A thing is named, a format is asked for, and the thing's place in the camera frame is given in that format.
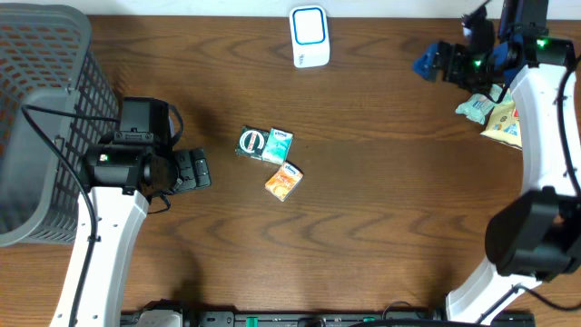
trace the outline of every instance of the wood grain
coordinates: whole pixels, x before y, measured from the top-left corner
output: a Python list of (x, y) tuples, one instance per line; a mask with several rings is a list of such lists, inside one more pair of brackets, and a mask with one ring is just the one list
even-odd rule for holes
[[(147, 218), (125, 310), (160, 298), (241, 311), (437, 306), (482, 259), (488, 220), (518, 196), (521, 152), (454, 114), (467, 93), (411, 71), (429, 44), (462, 42), (457, 20), (330, 19), (330, 63), (307, 70), (292, 65), (285, 19), (91, 21), (115, 92), (175, 104), (185, 122), (178, 146), (205, 147), (213, 178)], [(580, 26), (550, 25), (577, 47)], [(289, 160), (305, 177), (285, 203), (264, 190), (275, 165), (234, 154), (245, 124), (295, 133)], [(0, 251), (0, 325), (50, 322), (70, 253)], [(539, 290), (574, 303), (578, 277)], [(581, 323), (528, 296), (511, 308), (529, 309), (539, 326)]]

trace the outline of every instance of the white device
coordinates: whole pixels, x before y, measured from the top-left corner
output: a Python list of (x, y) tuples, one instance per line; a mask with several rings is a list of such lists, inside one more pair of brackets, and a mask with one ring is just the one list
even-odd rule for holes
[(292, 54), (297, 68), (325, 65), (330, 59), (327, 14), (319, 5), (299, 6), (290, 11)]

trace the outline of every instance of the black cable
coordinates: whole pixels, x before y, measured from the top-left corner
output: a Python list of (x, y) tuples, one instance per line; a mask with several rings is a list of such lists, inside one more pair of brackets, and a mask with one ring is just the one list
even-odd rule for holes
[(47, 114), (56, 114), (56, 115), (61, 115), (64, 117), (79, 118), (79, 119), (84, 119), (84, 120), (98, 120), (98, 121), (113, 122), (113, 123), (120, 122), (119, 119), (117, 119), (117, 118), (91, 116), (91, 115), (85, 115), (85, 114), (69, 114), (69, 113), (64, 113), (64, 112), (58, 111), (58, 110), (44, 109), (44, 108), (41, 108), (39, 106), (31, 105), (31, 104), (25, 104), (24, 107), (26, 107), (27, 110), (33, 110), (33, 111), (47, 113)]
[[(86, 279), (86, 275), (87, 275), (87, 272), (89, 270), (89, 264), (91, 262), (91, 256), (93, 255), (94, 244), (97, 240), (97, 219), (96, 219), (96, 216), (94, 214), (94, 208), (91, 205), (91, 200), (89, 199), (89, 194), (83, 188), (83, 183), (81, 183), (81, 179), (79, 178), (79, 175), (76, 173), (76, 171), (71, 166), (71, 164), (66, 160), (64, 155), (58, 150), (58, 148), (56, 148), (56, 146), (53, 144), (53, 142), (48, 138), (48, 136), (46, 136), (46, 134), (34, 122), (32, 117), (28, 113), (29, 109), (37, 110), (37, 109), (42, 109), (42, 108), (36, 107), (35, 109), (33, 109), (29, 105), (23, 105), (21, 107), (21, 111), (22, 111), (22, 114), (24, 115), (26, 121), (30, 124), (30, 127), (33, 128), (33, 130), (36, 132), (36, 134), (38, 134), (38, 137), (40, 137), (41, 140), (43, 140), (44, 144), (46, 144), (46, 146), (48, 146), (48, 148), (54, 153), (54, 155), (56, 155), (56, 157), (60, 160), (61, 164), (63, 164), (64, 168), (66, 168), (66, 170), (69, 172), (69, 174), (73, 177), (75, 183), (77, 184), (77, 186), (79, 186), (81, 195), (83, 196), (84, 202), (87, 204), (87, 209), (89, 210), (89, 218), (91, 220), (91, 231), (89, 234), (89, 238), (87, 240), (89, 242), (89, 244), (87, 246), (86, 255), (84, 256), (83, 268), (81, 269), (81, 274), (79, 276), (79, 283), (77, 284), (76, 291), (74, 292), (73, 305), (71, 306), (71, 316), (69, 318), (69, 327), (74, 327), (76, 325), (76, 314), (79, 310), (79, 302), (81, 301), (81, 295), (83, 293), (84, 281)], [(55, 112), (54, 114), (61, 115), (63, 113)]]
[(566, 69), (565, 75), (561, 80), (561, 84), (559, 85), (559, 90), (556, 96), (556, 116), (558, 120), (559, 135), (561, 136), (561, 145), (563, 147), (563, 155), (565, 157), (566, 173), (569, 175), (569, 179), (571, 180), (571, 184), (573, 184), (573, 188), (575, 189), (575, 193), (577, 196), (581, 196), (581, 186), (579, 186), (579, 181), (577, 180), (575, 175), (575, 167), (573, 166), (573, 161), (571, 160), (569, 144), (566, 139), (565, 113), (563, 109), (563, 102), (565, 101), (566, 82), (569, 80), (569, 76), (571, 76), (571, 74), (574, 73), (575, 70), (577, 69), (579, 62), (581, 62), (581, 55), (575, 60), (575, 63), (572, 66), (569, 66)]
[(407, 306), (411, 306), (411, 304), (409, 304), (408, 302), (405, 302), (405, 301), (395, 301), (392, 304), (388, 305), (388, 307), (385, 308), (385, 310), (381, 313), (381, 319), (382, 320), (385, 320), (386, 319), (386, 315), (389, 312), (389, 309), (393, 308), (396, 305), (401, 305), (401, 304), (405, 304)]
[(182, 137), (183, 120), (182, 120), (182, 117), (180, 116), (180, 113), (178, 112), (178, 109), (174, 105), (170, 104), (169, 107), (170, 107), (170, 110), (172, 111), (172, 113), (175, 114), (175, 118), (177, 118), (178, 123), (180, 123), (180, 130), (170, 140), (170, 147), (172, 147), (172, 146), (176, 145), (178, 143), (178, 141), (180, 141), (180, 138)]
[(567, 306), (564, 306), (561, 304), (556, 304), (555, 302), (548, 300), (548, 298), (546, 298), (545, 296), (543, 296), (543, 295), (537, 293), (536, 291), (533, 291), (525, 286), (517, 285), (515, 287), (519, 290), (523, 290), (523, 291), (531, 294), (533, 297), (537, 298), (537, 300), (541, 301), (544, 305), (550, 307), (551, 309), (555, 309), (557, 311), (562, 311), (562, 312), (576, 312), (576, 311), (581, 310), (581, 303), (579, 303), (578, 305), (567, 307)]
[(518, 290), (523, 290), (523, 291), (531, 294), (533, 297), (537, 298), (537, 300), (541, 301), (544, 305), (546, 305), (552, 309), (558, 310), (558, 311), (576, 312), (576, 311), (581, 310), (581, 303), (579, 303), (578, 305), (570, 306), (570, 307), (556, 304), (556, 303), (548, 300), (548, 298), (544, 297), (543, 295), (537, 293), (536, 291), (533, 291), (533, 290), (529, 289), (528, 287), (519, 284), (519, 285), (514, 285), (507, 293), (505, 293), (500, 298), (500, 300), (498, 300), (496, 303), (494, 303), (493, 306), (491, 306), (488, 310), (486, 310), (484, 313), (482, 313), (482, 315), (480, 315), (480, 318), (478, 318), (476, 323), (482, 323), (490, 314), (492, 314), (492, 312), (494, 312), (496, 309), (498, 309), (499, 306), (501, 306), (506, 300), (508, 300), (508, 298), (511, 295), (513, 295), (514, 293), (517, 293)]

